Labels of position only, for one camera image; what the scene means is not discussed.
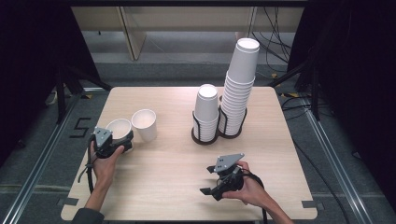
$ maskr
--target sleeve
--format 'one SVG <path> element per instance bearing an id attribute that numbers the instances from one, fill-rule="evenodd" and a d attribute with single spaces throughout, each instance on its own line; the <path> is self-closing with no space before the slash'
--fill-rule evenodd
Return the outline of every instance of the sleeve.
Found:
<path id="1" fill-rule="evenodd" d="M 72 224 L 102 224 L 104 219 L 105 216 L 98 211 L 80 208 L 74 216 Z"/>

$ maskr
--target hand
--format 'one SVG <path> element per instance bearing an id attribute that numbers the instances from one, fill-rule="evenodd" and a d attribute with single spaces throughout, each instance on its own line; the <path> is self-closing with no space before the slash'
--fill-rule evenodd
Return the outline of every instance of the hand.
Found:
<path id="1" fill-rule="evenodd" d="M 247 162 L 237 161 L 236 164 L 242 167 L 244 174 L 248 174 L 250 172 Z M 244 186 L 240 190 L 224 192 L 222 197 L 228 199 L 239 199 L 244 204 L 250 203 L 252 205 L 259 206 L 265 209 L 277 224 L 293 223 L 277 202 L 271 198 L 267 191 L 256 180 L 249 176 L 244 176 Z"/>
<path id="2" fill-rule="evenodd" d="M 124 146 L 118 147 L 109 158 L 99 159 L 94 153 L 93 144 L 94 142 L 91 142 L 90 151 L 93 170 L 96 175 L 96 184 L 90 198 L 85 204 L 85 207 L 100 211 L 102 204 L 105 201 L 107 191 L 113 183 L 117 159 L 120 154 L 122 154 Z"/>

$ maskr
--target wooden table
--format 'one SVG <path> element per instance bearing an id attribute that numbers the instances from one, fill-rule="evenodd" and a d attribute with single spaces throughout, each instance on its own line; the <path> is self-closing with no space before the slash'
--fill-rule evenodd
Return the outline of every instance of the wooden table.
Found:
<path id="1" fill-rule="evenodd" d="M 287 123 L 274 89 L 254 87 L 247 105 L 242 133 L 235 139 L 219 139 L 209 146 L 191 138 L 192 116 L 198 87 L 114 88 L 99 118 L 106 127 L 113 119 L 130 119 L 149 108 L 157 113 L 158 137 L 144 143 L 137 132 L 134 149 L 121 155 L 117 171 L 101 212 L 107 220 L 261 220 L 262 210 L 237 200 L 217 202 L 201 188 L 214 188 L 217 174 L 206 167 L 217 156 L 243 152 L 252 173 L 292 219 L 313 219 L 316 208 L 303 208 L 313 201 Z M 87 176 L 78 174 L 68 195 L 78 204 L 65 205 L 62 218 L 71 220 L 90 196 Z"/>

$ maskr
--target floor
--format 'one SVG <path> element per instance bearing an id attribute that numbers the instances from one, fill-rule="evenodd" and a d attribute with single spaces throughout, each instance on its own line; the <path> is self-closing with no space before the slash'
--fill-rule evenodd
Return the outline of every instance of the floor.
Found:
<path id="1" fill-rule="evenodd" d="M 148 33 L 139 59 L 131 61 L 123 33 L 83 34 L 101 78 L 114 86 L 161 85 L 158 81 L 161 78 L 167 81 L 164 85 L 199 85 L 199 81 L 207 81 L 216 75 L 223 77 L 235 45 L 235 33 Z M 292 45 L 293 34 L 281 34 L 281 37 L 285 44 Z M 277 44 L 271 44 L 270 49 L 277 56 L 261 50 L 257 69 L 258 81 L 255 85 L 266 85 L 274 77 L 285 73 L 287 63 L 283 60 L 287 59 L 287 53 Z M 136 67 L 140 71 L 146 71 L 151 79 L 145 79 L 144 82 L 131 82 L 126 79 L 125 76 Z M 181 82 L 161 77 L 164 74 L 167 77 L 196 76 L 196 70 L 200 69 L 207 72 L 207 79 Z M 284 116 L 296 142 L 296 149 L 318 209 L 317 219 L 294 221 L 396 223 L 394 211 L 370 172 L 363 162 L 352 155 L 354 148 L 326 105 L 325 98 L 320 98 L 321 120 L 316 122 L 310 118 L 309 107 L 306 106 L 309 102 L 305 98 L 288 97 L 288 94 L 294 94 L 294 81 L 295 77 L 276 87 L 276 91 L 279 93 L 279 102 L 284 104 Z M 91 83 L 82 84 L 89 89 L 95 87 Z M 54 123 L 57 112 L 56 105 L 50 103 L 53 94 L 50 95 L 48 109 L 37 118 L 25 136 L 26 148 L 14 150 L 6 164 L 0 168 L 0 217 L 4 220 L 9 211 L 17 207 L 20 212 L 15 213 L 14 220 L 18 223 L 68 223 L 60 218 L 60 213 L 76 176 L 76 169 L 85 153 L 86 144 L 85 134 L 84 137 L 72 140 L 70 136 L 81 134 L 81 130 L 76 130 L 76 120 L 84 127 L 95 125 L 107 97 L 104 91 L 93 91 L 87 95 L 80 98 L 71 96 L 68 99 L 68 104 L 73 107 L 70 108 L 69 118 L 62 127 Z M 57 129 L 62 134 L 53 136 Z M 323 136 L 324 140 L 320 140 L 318 136 Z M 28 183 L 27 180 L 33 179 L 35 175 L 36 181 Z M 22 194 L 25 200 L 19 199 L 18 196 L 24 189 L 31 191 L 27 190 Z"/>

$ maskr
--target stack of paper cups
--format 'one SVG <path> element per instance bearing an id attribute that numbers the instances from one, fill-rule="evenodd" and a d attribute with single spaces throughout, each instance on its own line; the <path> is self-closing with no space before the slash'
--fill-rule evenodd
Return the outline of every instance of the stack of paper cups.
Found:
<path id="1" fill-rule="evenodd" d="M 219 121 L 219 97 L 215 86 L 205 84 L 198 90 L 193 112 L 193 133 L 201 142 L 210 142 L 216 136 Z"/>
<path id="2" fill-rule="evenodd" d="M 248 97 L 254 84 L 260 44 L 254 39 L 241 38 L 233 52 L 221 101 L 219 130 L 236 135 L 245 117 Z"/>

